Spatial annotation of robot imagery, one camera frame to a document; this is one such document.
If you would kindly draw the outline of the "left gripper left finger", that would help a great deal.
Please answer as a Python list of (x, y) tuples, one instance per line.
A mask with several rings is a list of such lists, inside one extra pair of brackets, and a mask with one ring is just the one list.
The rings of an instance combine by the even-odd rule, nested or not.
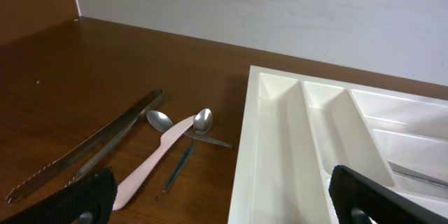
[(118, 185), (112, 168), (91, 174), (4, 220), (8, 223), (74, 223), (87, 214), (89, 223), (107, 223)]

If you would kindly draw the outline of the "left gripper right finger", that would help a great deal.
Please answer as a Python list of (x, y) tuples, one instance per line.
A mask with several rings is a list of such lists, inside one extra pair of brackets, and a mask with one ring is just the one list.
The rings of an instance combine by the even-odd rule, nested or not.
[(340, 223), (447, 224), (447, 218), (344, 165), (332, 171), (329, 194)]

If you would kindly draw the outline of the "large steel spoon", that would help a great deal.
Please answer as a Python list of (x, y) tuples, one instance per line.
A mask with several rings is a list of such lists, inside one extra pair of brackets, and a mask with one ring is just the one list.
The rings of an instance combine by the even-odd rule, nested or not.
[(447, 188), (447, 182), (440, 180), (438, 178), (434, 178), (432, 176), (426, 175), (426, 174), (422, 174), (419, 173), (417, 171), (414, 171), (412, 169), (408, 169), (406, 167), (400, 166), (396, 163), (390, 162), (388, 161), (389, 166), (391, 167), (392, 171), (395, 174), (399, 174), (401, 176), (405, 176), (411, 179), (415, 179), (418, 181), (423, 181), (425, 183), (429, 183), (429, 184), (433, 184), (435, 186), (440, 186), (443, 188)]

